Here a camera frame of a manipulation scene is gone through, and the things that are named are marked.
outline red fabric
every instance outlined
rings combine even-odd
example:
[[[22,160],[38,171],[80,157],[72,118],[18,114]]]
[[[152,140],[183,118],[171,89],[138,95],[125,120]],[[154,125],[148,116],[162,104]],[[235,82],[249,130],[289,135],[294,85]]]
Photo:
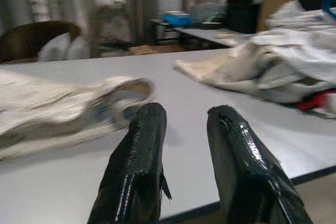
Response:
[[[328,89],[321,93],[314,95],[307,101],[298,102],[296,106],[303,111],[312,110],[324,106],[326,101],[326,94],[336,93],[336,89]]]

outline white pillow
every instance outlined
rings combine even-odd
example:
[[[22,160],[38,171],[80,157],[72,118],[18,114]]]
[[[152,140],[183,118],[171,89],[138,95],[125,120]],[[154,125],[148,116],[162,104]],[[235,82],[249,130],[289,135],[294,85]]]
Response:
[[[67,60],[90,58],[90,47],[82,36],[77,37],[70,45],[67,52]]]
[[[66,60],[70,47],[70,34],[61,34],[46,43],[38,53],[37,61]]]

